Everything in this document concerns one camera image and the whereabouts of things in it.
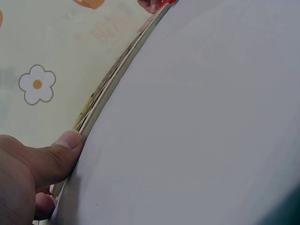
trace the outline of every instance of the orange flower center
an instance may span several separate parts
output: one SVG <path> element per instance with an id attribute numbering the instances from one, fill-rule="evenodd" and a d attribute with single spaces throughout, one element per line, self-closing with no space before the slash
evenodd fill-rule
<path id="1" fill-rule="evenodd" d="M 34 89 L 40 89 L 43 86 L 43 83 L 40 80 L 35 80 L 33 82 Z"/>

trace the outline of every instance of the white flower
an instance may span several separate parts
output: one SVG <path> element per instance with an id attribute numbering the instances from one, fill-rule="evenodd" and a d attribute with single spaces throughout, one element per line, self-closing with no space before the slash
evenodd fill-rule
<path id="1" fill-rule="evenodd" d="M 34 65 L 28 74 L 23 74 L 19 87 L 25 91 L 24 98 L 29 105 L 35 105 L 39 100 L 49 102 L 53 97 L 52 86 L 55 84 L 55 74 L 45 71 L 40 65 Z"/>

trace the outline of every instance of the finger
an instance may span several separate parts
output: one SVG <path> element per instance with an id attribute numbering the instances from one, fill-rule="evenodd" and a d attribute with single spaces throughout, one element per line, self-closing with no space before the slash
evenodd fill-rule
<path id="1" fill-rule="evenodd" d="M 36 194 L 35 220 L 44 220 L 50 218 L 55 209 L 53 199 L 44 193 Z"/>
<path id="2" fill-rule="evenodd" d="M 161 3 L 160 0 L 138 0 L 140 6 L 142 6 L 147 12 L 155 13 Z"/>
<path id="3" fill-rule="evenodd" d="M 160 3 L 161 0 L 151 0 L 150 13 L 155 13 L 159 8 Z"/>
<path id="4" fill-rule="evenodd" d="M 28 148 L 22 162 L 30 169 L 36 189 L 66 179 L 76 165 L 82 146 L 81 135 L 68 131 L 50 147 Z"/>

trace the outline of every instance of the hand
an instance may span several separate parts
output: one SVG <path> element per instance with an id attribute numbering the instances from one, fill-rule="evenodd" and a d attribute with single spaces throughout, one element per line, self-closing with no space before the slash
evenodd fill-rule
<path id="1" fill-rule="evenodd" d="M 149 12 L 149 13 L 155 13 L 158 10 L 158 8 L 159 8 L 161 0 L 137 0 L 137 2 L 147 12 Z"/>
<path id="2" fill-rule="evenodd" d="M 82 150 L 81 135 L 65 132 L 56 143 L 30 148 L 0 135 L 0 224 L 29 225 L 47 219 L 55 208 L 49 185 L 72 172 Z"/>

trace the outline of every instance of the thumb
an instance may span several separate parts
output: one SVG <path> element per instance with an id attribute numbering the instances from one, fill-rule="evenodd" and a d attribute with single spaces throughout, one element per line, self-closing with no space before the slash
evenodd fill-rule
<path id="1" fill-rule="evenodd" d="M 150 13 L 155 13 L 158 8 L 161 0 L 150 0 Z"/>
<path id="2" fill-rule="evenodd" d="M 31 171 L 36 188 L 66 179 L 76 165 L 82 146 L 81 135 L 76 131 L 67 131 L 52 146 L 28 148 L 23 163 Z"/>

